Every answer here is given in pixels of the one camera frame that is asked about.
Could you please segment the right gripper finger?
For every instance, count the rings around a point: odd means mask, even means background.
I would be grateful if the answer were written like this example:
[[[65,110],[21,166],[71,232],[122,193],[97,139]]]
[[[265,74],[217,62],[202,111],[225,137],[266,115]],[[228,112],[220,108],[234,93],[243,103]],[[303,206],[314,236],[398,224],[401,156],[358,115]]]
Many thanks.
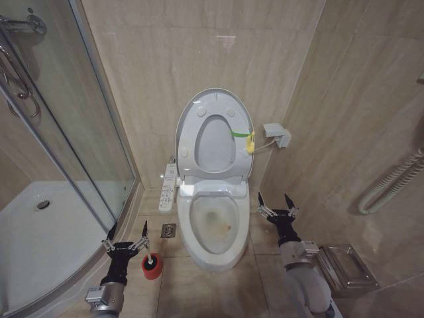
[[[274,212],[265,205],[262,194],[260,192],[258,192],[258,207],[256,210],[259,212],[259,214],[261,214],[261,216],[265,218],[274,216]]]
[[[295,206],[294,202],[292,201],[292,199],[289,197],[288,194],[285,193],[284,197],[286,199],[286,203],[288,206],[288,216],[295,219],[297,216],[297,213],[299,212],[299,208]]]

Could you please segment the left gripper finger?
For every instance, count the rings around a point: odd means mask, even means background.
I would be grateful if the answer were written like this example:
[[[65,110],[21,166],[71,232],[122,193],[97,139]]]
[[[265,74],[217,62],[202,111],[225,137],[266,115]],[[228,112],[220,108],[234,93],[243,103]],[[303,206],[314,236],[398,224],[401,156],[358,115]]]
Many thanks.
[[[148,221],[145,221],[140,238],[130,245],[130,250],[140,252],[143,249],[148,250],[149,248],[150,240],[148,238]]]
[[[109,230],[107,233],[107,237],[101,241],[101,244],[103,245],[106,252],[111,252],[112,250],[115,250],[115,247],[113,245],[113,239],[115,236],[115,232],[117,229],[117,223],[113,225],[113,227]]]

